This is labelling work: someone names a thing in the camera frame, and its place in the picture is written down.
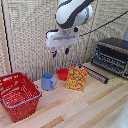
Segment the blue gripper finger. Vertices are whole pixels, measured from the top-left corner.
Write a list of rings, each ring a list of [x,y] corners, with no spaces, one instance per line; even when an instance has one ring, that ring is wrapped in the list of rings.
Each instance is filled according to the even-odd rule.
[[[67,47],[66,49],[65,49],[65,54],[67,55],[67,54],[69,54],[69,47]]]
[[[53,58],[56,57],[56,55],[57,55],[57,50],[56,49],[52,49],[52,56],[53,56]]]

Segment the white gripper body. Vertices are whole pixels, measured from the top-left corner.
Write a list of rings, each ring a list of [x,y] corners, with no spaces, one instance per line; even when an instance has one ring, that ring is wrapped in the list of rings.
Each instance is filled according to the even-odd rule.
[[[55,48],[66,45],[73,45],[78,42],[79,28],[72,27],[70,29],[55,29],[46,33],[46,46]]]

